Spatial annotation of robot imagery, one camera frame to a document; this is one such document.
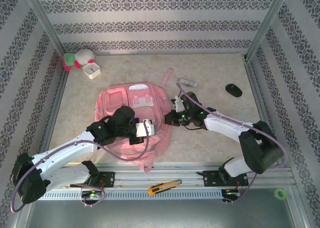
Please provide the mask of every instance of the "small white box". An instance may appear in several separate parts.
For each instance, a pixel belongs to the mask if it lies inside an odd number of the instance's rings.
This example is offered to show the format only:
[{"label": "small white box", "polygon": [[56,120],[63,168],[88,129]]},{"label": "small white box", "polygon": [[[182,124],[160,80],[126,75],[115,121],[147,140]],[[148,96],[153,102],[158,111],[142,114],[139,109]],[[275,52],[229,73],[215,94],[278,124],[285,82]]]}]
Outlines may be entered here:
[{"label": "small white box", "polygon": [[86,64],[82,67],[82,70],[90,79],[94,79],[101,74],[100,67],[96,63]]}]

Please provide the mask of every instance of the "yellow utility knife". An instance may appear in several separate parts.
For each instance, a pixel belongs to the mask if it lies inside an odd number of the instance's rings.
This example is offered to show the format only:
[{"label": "yellow utility knife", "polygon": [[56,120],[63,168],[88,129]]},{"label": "yellow utility knife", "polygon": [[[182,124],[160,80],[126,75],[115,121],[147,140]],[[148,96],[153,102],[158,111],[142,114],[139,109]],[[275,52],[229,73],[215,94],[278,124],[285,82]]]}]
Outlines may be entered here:
[{"label": "yellow utility knife", "polygon": [[170,181],[170,182],[167,182],[167,183],[157,184],[155,186],[152,186],[150,189],[148,189],[148,193],[149,193],[149,195],[154,195],[154,194],[157,194],[157,193],[161,193],[161,192],[164,192],[166,190],[176,188],[181,183],[182,183],[182,180],[177,179],[177,180]]}]

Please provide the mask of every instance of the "backpack strap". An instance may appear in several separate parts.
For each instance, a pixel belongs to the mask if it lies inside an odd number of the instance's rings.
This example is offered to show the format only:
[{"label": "backpack strap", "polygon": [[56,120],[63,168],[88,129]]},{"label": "backpack strap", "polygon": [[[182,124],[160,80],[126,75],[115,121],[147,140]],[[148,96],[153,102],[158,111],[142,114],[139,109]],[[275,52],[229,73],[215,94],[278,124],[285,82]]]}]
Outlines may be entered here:
[{"label": "backpack strap", "polygon": [[147,163],[139,164],[139,169],[147,174],[152,169],[152,165],[153,165],[152,161],[148,161]]},{"label": "backpack strap", "polygon": [[173,68],[168,68],[167,72],[164,74],[164,77],[161,80],[161,83],[159,85],[160,88],[164,88],[164,86],[166,85],[166,82],[168,81],[173,71],[174,71]]}]

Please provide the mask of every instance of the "black mouse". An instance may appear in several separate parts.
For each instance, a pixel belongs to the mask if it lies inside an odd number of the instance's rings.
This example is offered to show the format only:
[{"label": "black mouse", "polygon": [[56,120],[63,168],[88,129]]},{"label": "black mouse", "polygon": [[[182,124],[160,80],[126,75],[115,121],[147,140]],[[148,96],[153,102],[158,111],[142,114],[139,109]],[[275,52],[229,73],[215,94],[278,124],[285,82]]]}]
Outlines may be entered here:
[{"label": "black mouse", "polygon": [[235,84],[228,84],[226,87],[225,87],[225,90],[230,93],[232,96],[235,96],[235,97],[240,97],[242,95],[242,91],[240,88],[238,88],[237,85]]}]

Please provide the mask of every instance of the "green tape roll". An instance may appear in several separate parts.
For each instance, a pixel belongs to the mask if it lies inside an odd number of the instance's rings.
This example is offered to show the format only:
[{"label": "green tape roll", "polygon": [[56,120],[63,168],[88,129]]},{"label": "green tape roll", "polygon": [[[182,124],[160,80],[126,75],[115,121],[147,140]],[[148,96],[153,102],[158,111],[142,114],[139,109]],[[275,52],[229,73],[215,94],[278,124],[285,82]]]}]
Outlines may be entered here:
[{"label": "green tape roll", "polygon": [[274,195],[278,200],[285,200],[287,198],[287,193],[284,189],[276,189]]}]

